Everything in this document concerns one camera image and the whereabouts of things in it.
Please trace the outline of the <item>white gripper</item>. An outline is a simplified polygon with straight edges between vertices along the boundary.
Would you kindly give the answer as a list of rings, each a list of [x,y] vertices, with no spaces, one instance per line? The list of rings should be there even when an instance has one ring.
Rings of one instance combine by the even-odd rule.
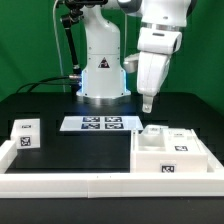
[[[164,82],[170,64],[170,57],[163,54],[141,52],[137,72],[137,91],[143,94],[142,111],[152,111],[153,98]]]

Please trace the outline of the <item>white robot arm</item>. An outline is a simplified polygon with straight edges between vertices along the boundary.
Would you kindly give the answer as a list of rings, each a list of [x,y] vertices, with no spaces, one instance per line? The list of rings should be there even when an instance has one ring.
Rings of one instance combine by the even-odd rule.
[[[139,52],[120,58],[120,31],[103,18],[101,7],[84,6],[84,27],[87,38],[87,65],[83,71],[83,86],[79,95],[91,101],[118,99],[130,92],[125,75],[137,74],[137,91],[143,95],[142,110],[152,110],[169,69],[172,54],[182,41],[180,29],[197,0],[108,0],[106,8],[121,9],[141,19],[137,49]]]

